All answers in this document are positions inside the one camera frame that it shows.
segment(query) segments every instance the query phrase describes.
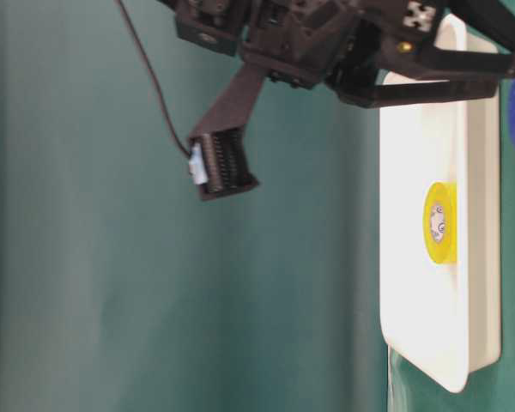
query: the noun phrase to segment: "yellow circular object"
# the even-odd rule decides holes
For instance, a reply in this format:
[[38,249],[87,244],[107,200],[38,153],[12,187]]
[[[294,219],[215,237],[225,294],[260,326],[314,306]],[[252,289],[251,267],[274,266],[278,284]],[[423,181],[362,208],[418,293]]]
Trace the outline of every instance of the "yellow circular object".
[[456,184],[435,183],[423,209],[423,237],[427,253],[437,264],[457,260]]

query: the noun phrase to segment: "green fabric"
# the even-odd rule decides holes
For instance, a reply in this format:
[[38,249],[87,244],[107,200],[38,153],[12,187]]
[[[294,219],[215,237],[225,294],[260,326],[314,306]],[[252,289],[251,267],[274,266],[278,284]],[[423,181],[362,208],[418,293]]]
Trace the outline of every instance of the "green fabric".
[[[515,11],[515,0],[506,4]],[[504,82],[501,89],[502,356],[471,374],[465,390],[453,395],[391,352],[390,412],[515,411],[515,148],[505,116],[509,87]]]
[[[130,0],[188,133],[240,63]],[[377,112],[265,86],[201,203],[114,2],[0,0],[0,411],[386,410]]]

